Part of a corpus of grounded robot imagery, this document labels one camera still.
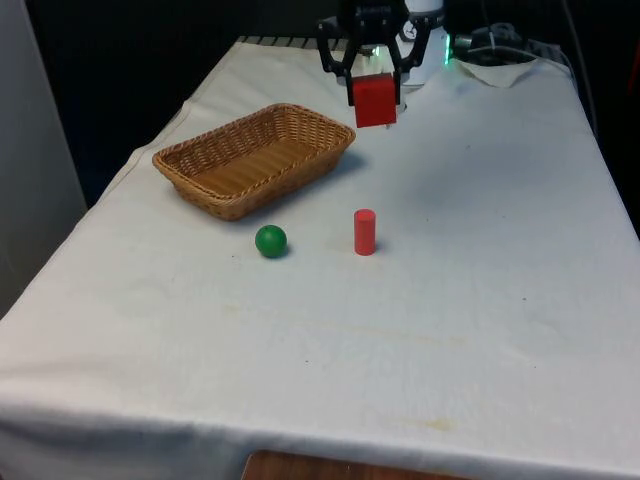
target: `woven basket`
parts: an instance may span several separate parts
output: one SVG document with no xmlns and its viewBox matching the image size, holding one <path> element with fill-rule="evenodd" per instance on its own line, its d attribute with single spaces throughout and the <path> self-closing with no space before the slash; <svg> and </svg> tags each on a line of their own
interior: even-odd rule
<svg viewBox="0 0 640 480">
<path fill-rule="evenodd" d="M 306 108 L 276 104 L 153 156 L 187 202 L 237 220 L 330 172 L 355 132 Z"/>
</svg>

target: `green ball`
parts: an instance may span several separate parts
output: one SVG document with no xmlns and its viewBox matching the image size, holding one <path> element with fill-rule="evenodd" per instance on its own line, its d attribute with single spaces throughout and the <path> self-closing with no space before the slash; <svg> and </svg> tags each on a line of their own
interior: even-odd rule
<svg viewBox="0 0 640 480">
<path fill-rule="evenodd" d="M 280 227 L 266 225 L 256 233 L 256 248 L 267 258 L 280 257 L 287 251 L 287 235 Z"/>
</svg>

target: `cable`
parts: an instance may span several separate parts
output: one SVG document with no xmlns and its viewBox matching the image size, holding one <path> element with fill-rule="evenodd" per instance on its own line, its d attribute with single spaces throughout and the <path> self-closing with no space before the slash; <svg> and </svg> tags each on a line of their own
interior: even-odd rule
<svg viewBox="0 0 640 480">
<path fill-rule="evenodd" d="M 567 0 L 560 0 L 560 3 L 562 3 L 562 9 L 564 10 L 564 14 L 567 17 L 569 31 L 571 32 L 571 36 L 573 37 L 573 43 L 578 55 L 578 62 L 580 64 L 580 70 L 582 72 L 582 80 L 584 81 L 584 89 L 585 93 L 587 94 L 587 102 L 589 103 L 589 110 L 591 113 L 591 130 L 593 130 L 593 136 L 596 137 L 596 140 L 598 140 L 598 119 L 596 118 L 596 107 L 593 101 L 593 93 L 591 92 L 591 82 L 589 81 L 589 75 L 587 74 L 587 64 L 584 61 L 582 47 L 580 46 L 580 38 L 578 37 L 576 26 L 573 23 L 573 15 L 571 15 L 571 10 L 569 9 Z"/>
<path fill-rule="evenodd" d="M 467 53 L 468 54 L 473 54 L 473 53 L 482 53 L 482 52 L 491 52 L 491 51 L 493 51 L 493 52 L 505 51 L 505 52 L 519 53 L 521 55 L 526 55 L 529 58 L 542 60 L 543 62 L 548 63 L 549 65 L 552 65 L 555 68 L 561 70 L 562 73 L 567 73 L 562 68 L 562 65 L 560 65 L 559 63 L 554 62 L 553 60 L 549 60 L 548 58 L 541 57 L 540 55 L 536 55 L 535 53 L 527 52 L 526 50 L 520 50 L 518 48 L 503 47 L 503 46 L 500 46 L 500 45 L 496 45 L 495 48 L 492 48 L 492 47 L 473 48 L 473 49 L 467 51 Z M 562 55 L 562 58 L 567 62 L 566 67 L 569 69 L 569 73 L 571 74 L 571 81 L 572 81 L 573 86 L 575 87 L 575 89 L 577 91 L 578 90 L 578 85 L 576 84 L 576 74 L 575 74 L 575 71 L 573 69 L 573 65 L 571 65 L 571 62 L 569 61 L 569 57 L 567 57 L 564 52 L 558 50 L 558 53 L 560 55 Z"/>
<path fill-rule="evenodd" d="M 491 29 L 491 22 L 489 22 L 489 14 L 487 13 L 487 3 L 485 0 L 480 0 L 480 7 L 482 8 L 482 16 L 484 17 L 484 23 L 489 31 L 489 40 L 491 40 L 491 48 L 496 49 L 496 39 L 493 37 L 493 30 Z"/>
</svg>

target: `table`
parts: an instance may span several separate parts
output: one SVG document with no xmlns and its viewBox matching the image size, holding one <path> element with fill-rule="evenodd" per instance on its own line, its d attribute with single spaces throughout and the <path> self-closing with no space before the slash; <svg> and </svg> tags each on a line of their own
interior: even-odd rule
<svg viewBox="0 0 640 480">
<path fill-rule="evenodd" d="M 1 474 L 231 480 L 270 449 L 640 478 L 640 248 L 570 79 L 539 64 L 496 89 L 450 65 L 330 176 L 237 223 L 151 165 L 282 101 L 353 124 L 315 52 L 234 46 L 0 322 Z M 280 261 L 255 251 L 267 223 Z"/>
<path fill-rule="evenodd" d="M 242 480 L 464 480 L 362 463 L 341 462 L 281 452 L 253 453 Z"/>
</svg>

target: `black cable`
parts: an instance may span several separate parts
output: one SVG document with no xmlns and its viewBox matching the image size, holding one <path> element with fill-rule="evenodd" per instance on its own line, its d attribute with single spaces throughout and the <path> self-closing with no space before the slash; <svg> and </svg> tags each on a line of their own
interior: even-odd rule
<svg viewBox="0 0 640 480">
<path fill-rule="evenodd" d="M 480 0 L 480 8 L 482 9 L 482 18 L 484 20 L 484 24 L 487 26 L 487 30 L 491 31 L 491 22 L 489 22 L 489 14 L 487 13 L 487 2 L 485 0 Z"/>
<path fill-rule="evenodd" d="M 591 130 L 593 130 L 593 136 L 598 140 L 598 119 L 596 118 L 596 106 L 593 101 L 593 93 L 591 91 L 591 82 L 589 81 L 589 75 L 587 74 L 587 64 L 584 61 L 584 55 L 582 53 L 582 47 L 580 46 L 580 37 L 578 37 L 578 31 L 573 23 L 573 15 L 567 4 L 567 0 L 561 0 L 564 14 L 567 17 L 567 23 L 569 24 L 569 31 L 573 38 L 573 44 L 578 56 L 578 64 L 580 65 L 580 71 L 582 73 L 582 81 L 584 82 L 584 89 L 587 95 L 587 103 L 589 104 L 589 113 L 591 114 Z"/>
</svg>

